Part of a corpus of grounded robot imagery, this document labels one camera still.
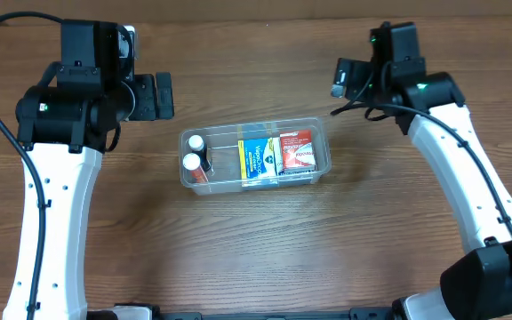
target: white bottle cap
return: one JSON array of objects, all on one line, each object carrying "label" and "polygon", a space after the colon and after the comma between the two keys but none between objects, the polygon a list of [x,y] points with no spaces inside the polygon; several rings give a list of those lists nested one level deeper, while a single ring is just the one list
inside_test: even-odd
[{"label": "white bottle cap", "polygon": [[194,171],[201,166],[201,158],[196,154],[188,154],[183,157],[183,166],[189,171]]},{"label": "white bottle cap", "polygon": [[201,151],[204,148],[204,141],[201,136],[194,135],[188,139],[188,145],[193,151]]}]

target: black bottle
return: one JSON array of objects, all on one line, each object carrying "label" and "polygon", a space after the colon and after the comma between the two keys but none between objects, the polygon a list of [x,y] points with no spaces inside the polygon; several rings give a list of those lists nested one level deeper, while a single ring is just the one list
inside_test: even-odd
[{"label": "black bottle", "polygon": [[194,135],[188,139],[188,145],[191,147],[191,150],[194,154],[198,155],[201,158],[201,168],[205,172],[211,170],[211,153],[209,152],[206,143],[204,143],[203,138],[198,135]]}]

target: storage box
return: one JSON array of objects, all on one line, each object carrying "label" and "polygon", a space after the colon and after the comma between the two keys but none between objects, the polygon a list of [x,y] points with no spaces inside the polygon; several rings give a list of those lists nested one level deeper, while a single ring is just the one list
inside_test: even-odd
[{"label": "storage box", "polygon": [[[238,141],[279,137],[282,132],[310,130],[316,154],[316,170],[275,177],[242,179]],[[188,139],[193,135],[203,137],[210,149],[212,170],[207,172],[208,183],[196,183],[190,172],[182,165],[183,157],[190,153]],[[224,192],[240,192],[262,188],[279,188],[315,183],[331,170],[329,143],[324,135],[321,120],[317,117],[267,121],[250,124],[220,125],[200,129],[189,129],[179,137],[180,177],[183,186],[192,188],[198,195]]]}]

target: white arm panel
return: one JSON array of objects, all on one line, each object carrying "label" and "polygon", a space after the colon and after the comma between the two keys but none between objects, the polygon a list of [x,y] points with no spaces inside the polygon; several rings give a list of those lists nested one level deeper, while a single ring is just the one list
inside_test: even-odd
[{"label": "white arm panel", "polygon": [[[449,104],[431,108],[430,114],[454,128],[468,141],[489,173],[503,206],[512,219],[512,197],[479,143],[468,108]],[[414,117],[408,136],[428,160],[452,206],[464,251],[470,252],[484,247],[484,239],[490,236],[494,236],[500,243],[511,241],[505,224],[497,221],[500,213],[495,208],[482,174],[468,152],[459,148],[458,142],[448,132],[422,116]]]},{"label": "white arm panel", "polygon": [[[84,247],[88,209],[102,154],[83,148],[70,154],[67,145],[36,143],[28,152],[41,177],[46,201],[46,238],[37,301],[36,320],[85,320]],[[19,259],[11,297],[4,319],[27,317],[31,278],[35,264],[38,233],[36,190],[27,167],[25,210],[21,229]]]}]

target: transparent tray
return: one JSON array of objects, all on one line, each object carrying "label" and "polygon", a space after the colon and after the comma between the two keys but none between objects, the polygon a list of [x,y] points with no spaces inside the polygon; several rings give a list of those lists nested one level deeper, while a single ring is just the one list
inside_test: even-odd
[{"label": "transparent tray", "polygon": [[[238,153],[239,140],[279,137],[280,132],[304,129],[309,129],[312,132],[313,148],[316,155],[315,171],[272,178],[242,179]],[[212,170],[206,173],[208,183],[197,183],[182,164],[183,157],[191,152],[188,139],[193,135],[203,137],[211,154]],[[315,183],[322,175],[331,170],[332,165],[329,142],[325,137],[322,122],[317,117],[188,129],[179,136],[179,162],[183,186],[192,188],[198,195]]]}]

